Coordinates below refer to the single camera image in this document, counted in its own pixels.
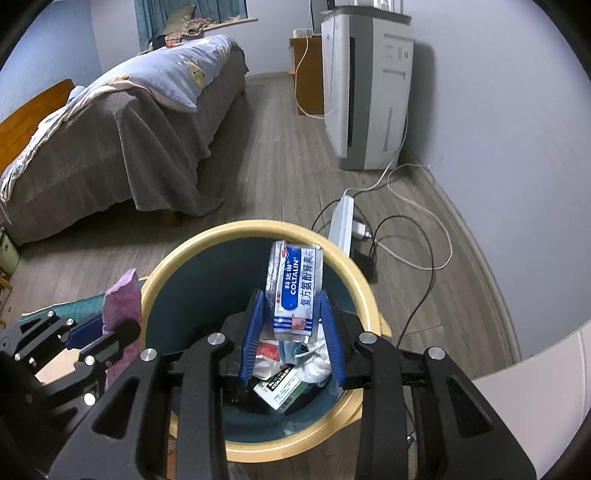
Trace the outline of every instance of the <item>white cable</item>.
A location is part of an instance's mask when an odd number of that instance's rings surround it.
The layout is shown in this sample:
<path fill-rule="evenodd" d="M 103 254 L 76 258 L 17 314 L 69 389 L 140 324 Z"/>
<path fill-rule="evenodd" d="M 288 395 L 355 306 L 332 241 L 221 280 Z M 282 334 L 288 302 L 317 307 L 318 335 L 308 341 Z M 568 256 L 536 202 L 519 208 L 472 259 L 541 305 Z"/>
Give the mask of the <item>white cable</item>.
<path fill-rule="evenodd" d="M 295 67 L 295 75 L 294 75 L 294 97 L 295 97 L 295 102 L 298 106 L 298 108 L 301 110 L 301 112 L 305 115 L 305 116 L 309 116 L 310 118 L 316 118 L 318 120 L 324 120 L 324 115 L 312 115 L 308 112 L 306 112 L 300 105 L 300 103 L 297 100 L 297 71 L 300 68 L 300 65 L 302 63 L 302 61 L 304 61 L 304 58 L 306 58 L 306 54 L 308 53 L 308 46 L 310 45 L 310 39 L 308 38 L 308 27 L 310 26 L 310 21 L 312 20 L 312 5 L 310 5 L 309 11 L 308 11 L 308 21 L 306 23 L 306 49 L 304 50 L 304 54 L 301 56 L 300 61 L 298 62 L 297 66 Z"/>
<path fill-rule="evenodd" d="M 357 190 L 358 193 L 361 193 L 361 192 L 371 192 L 372 190 L 375 190 L 378 188 L 378 185 L 381 183 L 382 179 L 384 178 L 384 175 L 386 175 L 386 172 L 392 166 L 392 163 L 394 163 L 394 160 L 398 159 L 398 154 L 400 153 L 400 150 L 402 150 L 402 146 L 404 145 L 404 141 L 406 140 L 407 126 L 408 126 L 408 110 L 407 110 L 407 114 L 406 114 L 406 120 L 404 121 L 404 133 L 402 134 L 402 140 L 400 141 L 400 145 L 396 149 L 396 153 L 392 157 L 392 160 L 390 160 L 390 163 L 386 166 L 386 168 L 384 169 L 384 171 L 382 172 L 382 174 L 378 178 L 378 181 L 376 183 L 374 183 L 371 187 L 367 187 L 367 188 L 349 187 L 348 189 L 345 189 L 345 191 L 343 192 L 343 195 L 342 195 L 343 197 L 345 195 L 347 195 L 347 192 L 349 190 Z"/>
<path fill-rule="evenodd" d="M 449 245 L 449 257 L 447 258 L 446 262 L 443 265 L 441 265 L 439 267 L 435 267 L 435 268 L 433 268 L 433 270 L 442 270 L 447 266 L 447 264 L 452 259 L 452 255 L 453 255 L 452 239 L 449 235 L 449 232 L 447 231 L 447 228 L 445 227 L 445 225 L 443 225 L 443 222 L 439 219 L 439 217 L 437 215 L 435 215 L 431 210 L 426 209 L 424 206 L 419 205 L 417 202 L 414 202 L 413 200 L 408 199 L 408 198 L 400 195 L 399 193 L 395 192 L 394 189 L 390 186 L 390 183 L 391 183 L 390 177 L 392 176 L 392 174 L 395 171 L 399 170 L 402 167 L 424 168 L 429 173 L 431 173 L 431 170 L 428 167 L 425 167 L 423 165 L 419 165 L 416 163 L 403 163 L 402 165 L 399 165 L 398 167 L 396 167 L 395 169 L 393 169 L 389 173 L 388 178 L 386 180 L 386 186 L 387 186 L 388 190 L 394 194 L 395 197 L 401 199 L 403 202 L 408 203 L 409 205 L 414 206 L 415 208 L 421 210 L 423 213 L 426 213 L 426 214 L 432 216 L 433 218 L 435 218 L 435 221 L 441 227 L 441 229 L 443 230 L 443 232 L 445 233 L 445 236 L 447 238 L 447 244 Z M 420 265 L 415 265 L 414 263 L 410 262 L 409 260 L 406 260 L 406 259 L 402 258 L 401 256 L 395 254 L 388 247 L 386 247 L 381 241 L 376 239 L 375 243 L 377 245 L 379 245 L 381 248 L 383 248 L 386 253 L 388 253 L 389 255 L 394 257 L 396 260 L 400 260 L 402 263 L 407 264 L 409 267 L 416 268 L 417 270 L 431 271 L 431 267 L 421 267 Z"/>

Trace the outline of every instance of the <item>small box in trash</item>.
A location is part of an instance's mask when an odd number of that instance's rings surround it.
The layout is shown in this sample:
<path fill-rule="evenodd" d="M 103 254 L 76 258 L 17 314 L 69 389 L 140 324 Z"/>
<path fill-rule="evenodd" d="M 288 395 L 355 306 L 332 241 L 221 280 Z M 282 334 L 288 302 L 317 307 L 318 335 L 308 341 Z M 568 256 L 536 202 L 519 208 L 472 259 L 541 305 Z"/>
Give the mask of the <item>small box in trash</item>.
<path fill-rule="evenodd" d="M 285 412 L 308 384 L 297 378 L 297 370 L 289 365 L 269 380 L 262 380 L 254 388 L 256 394 L 279 413 Z"/>

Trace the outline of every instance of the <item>white wall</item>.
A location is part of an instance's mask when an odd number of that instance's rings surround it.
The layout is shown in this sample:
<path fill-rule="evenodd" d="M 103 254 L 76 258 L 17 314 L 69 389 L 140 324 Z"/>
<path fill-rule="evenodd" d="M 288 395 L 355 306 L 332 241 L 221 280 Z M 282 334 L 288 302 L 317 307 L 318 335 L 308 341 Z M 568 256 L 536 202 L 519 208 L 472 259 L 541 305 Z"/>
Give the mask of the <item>white wall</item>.
<path fill-rule="evenodd" d="M 291 66 L 290 38 L 305 28 L 309 0 L 246 0 L 248 17 L 258 22 L 213 30 L 234 38 L 244 50 L 249 75 L 286 72 Z"/>
<path fill-rule="evenodd" d="M 62 80 L 86 86 L 100 75 L 89 0 L 53 2 L 27 29 L 0 70 L 0 122 Z"/>
<path fill-rule="evenodd" d="M 103 73 L 139 53 L 134 0 L 90 0 L 90 10 Z"/>
<path fill-rule="evenodd" d="M 406 147 L 464 217 L 524 357 L 591 317 L 591 83 L 532 0 L 406 0 Z"/>

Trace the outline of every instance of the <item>gray blanket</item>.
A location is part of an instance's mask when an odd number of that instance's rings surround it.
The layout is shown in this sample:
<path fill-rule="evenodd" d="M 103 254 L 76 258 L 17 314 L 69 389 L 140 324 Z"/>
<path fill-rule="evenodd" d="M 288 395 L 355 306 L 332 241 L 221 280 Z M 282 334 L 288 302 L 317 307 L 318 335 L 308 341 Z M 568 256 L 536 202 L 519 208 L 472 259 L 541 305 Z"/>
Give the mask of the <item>gray blanket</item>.
<path fill-rule="evenodd" d="M 197 191 L 196 167 L 235 96 L 244 90 L 241 52 L 233 51 L 197 99 L 196 113 L 158 106 L 142 89 L 101 96 L 42 145 L 5 205 L 2 224 L 18 244 L 46 238 L 115 203 L 189 215 L 221 199 Z"/>

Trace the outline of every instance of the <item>wooden cabinet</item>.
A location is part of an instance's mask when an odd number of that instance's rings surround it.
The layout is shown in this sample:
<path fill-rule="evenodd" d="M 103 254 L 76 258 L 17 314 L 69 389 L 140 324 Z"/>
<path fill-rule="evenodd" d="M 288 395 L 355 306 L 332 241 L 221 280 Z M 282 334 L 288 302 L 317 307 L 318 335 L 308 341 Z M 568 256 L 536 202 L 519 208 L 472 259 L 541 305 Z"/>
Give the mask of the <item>wooden cabinet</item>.
<path fill-rule="evenodd" d="M 308 52 L 297 71 L 297 100 L 301 107 L 312 115 L 324 114 L 324 94 L 322 84 L 322 37 L 309 37 Z M 290 38 L 290 48 L 294 65 L 290 74 L 296 76 L 296 67 L 306 51 L 306 38 Z"/>

